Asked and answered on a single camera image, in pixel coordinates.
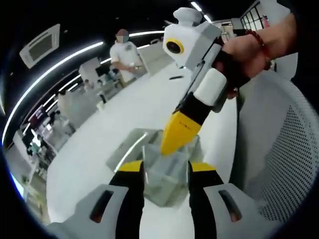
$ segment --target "white shirt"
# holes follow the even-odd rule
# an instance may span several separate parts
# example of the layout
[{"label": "white shirt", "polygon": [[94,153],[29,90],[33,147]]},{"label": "white shirt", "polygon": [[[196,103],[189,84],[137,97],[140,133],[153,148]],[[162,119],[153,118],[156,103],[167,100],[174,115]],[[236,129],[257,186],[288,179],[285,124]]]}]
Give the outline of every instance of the white shirt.
[{"label": "white shirt", "polygon": [[[139,57],[139,51],[132,42],[119,43],[115,41],[115,44],[110,49],[110,56],[112,58],[111,63],[121,62],[125,66],[143,65]],[[128,71],[120,70],[124,82],[128,82],[135,77],[134,74]]]}]

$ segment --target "white plastic casing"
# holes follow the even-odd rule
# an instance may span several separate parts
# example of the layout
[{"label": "white plastic casing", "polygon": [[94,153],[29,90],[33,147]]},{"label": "white plastic casing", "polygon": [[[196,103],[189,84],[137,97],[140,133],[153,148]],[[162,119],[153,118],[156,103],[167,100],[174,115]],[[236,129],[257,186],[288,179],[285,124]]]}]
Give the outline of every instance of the white plastic casing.
[{"label": "white plastic casing", "polygon": [[194,92],[194,96],[205,105],[214,106],[225,90],[226,84],[226,77],[215,68],[211,68]]}]

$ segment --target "black handle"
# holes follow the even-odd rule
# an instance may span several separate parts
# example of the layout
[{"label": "black handle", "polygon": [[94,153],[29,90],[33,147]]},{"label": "black handle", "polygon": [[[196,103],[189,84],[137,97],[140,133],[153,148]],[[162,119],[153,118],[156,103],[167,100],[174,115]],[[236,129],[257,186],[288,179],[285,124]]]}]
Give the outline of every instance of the black handle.
[{"label": "black handle", "polygon": [[222,73],[227,79],[227,88],[229,90],[240,88],[250,81],[250,78],[244,74],[240,63],[232,55],[220,51],[214,62],[221,62],[223,64],[224,69]]}]

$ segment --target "mesh backrest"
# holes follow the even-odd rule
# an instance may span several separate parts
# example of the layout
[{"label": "mesh backrest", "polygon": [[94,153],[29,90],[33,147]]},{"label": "mesh backrest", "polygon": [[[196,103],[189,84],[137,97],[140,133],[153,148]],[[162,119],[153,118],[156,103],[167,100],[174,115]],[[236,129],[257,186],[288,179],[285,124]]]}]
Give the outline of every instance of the mesh backrest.
[{"label": "mesh backrest", "polygon": [[[317,175],[319,119],[290,81],[278,79],[273,73],[264,74],[262,80],[269,87],[268,96],[277,92],[279,97],[276,97],[276,101],[279,105],[283,101],[288,107],[283,107],[286,116],[279,122],[279,133],[263,157],[264,168],[247,179],[245,190],[262,204],[260,213],[264,217],[285,222],[306,197]],[[266,114],[274,113],[272,110],[267,112],[267,107],[264,109]],[[263,127],[267,133],[267,128],[272,125],[263,122]]]}]

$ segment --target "ceiling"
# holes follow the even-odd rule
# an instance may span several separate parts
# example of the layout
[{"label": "ceiling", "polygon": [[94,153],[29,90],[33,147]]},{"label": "ceiling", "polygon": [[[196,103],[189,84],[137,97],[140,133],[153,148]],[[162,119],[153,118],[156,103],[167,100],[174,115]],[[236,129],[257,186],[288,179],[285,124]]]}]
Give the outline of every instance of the ceiling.
[{"label": "ceiling", "polygon": [[[197,0],[196,2],[212,20],[222,20],[240,17],[254,0]],[[1,117],[0,119],[2,124],[25,90],[52,65],[85,46],[99,41],[104,41],[105,44],[75,57],[43,79],[14,115],[10,130],[8,130],[8,138],[12,138],[16,127],[21,124],[23,118],[43,94],[50,90],[43,97],[44,102],[57,88],[60,88],[77,73],[68,77],[65,77],[66,75],[93,57],[97,56],[102,60],[108,58],[109,49],[118,29],[125,28],[129,32],[163,30],[164,20],[175,22],[172,13],[181,6],[191,7],[191,4],[188,0],[112,2],[90,0],[82,4],[79,1],[9,1],[6,9],[8,14],[3,20],[9,24],[2,28],[5,33],[2,35],[5,37],[2,39],[3,44],[0,51],[0,62],[2,62],[0,79],[3,83],[1,91],[7,113],[6,118]],[[36,36],[57,23],[61,24],[59,48],[33,68],[28,69],[23,64],[19,51]],[[132,37],[131,41],[141,46],[159,37],[161,35],[156,34],[139,36]]]}]

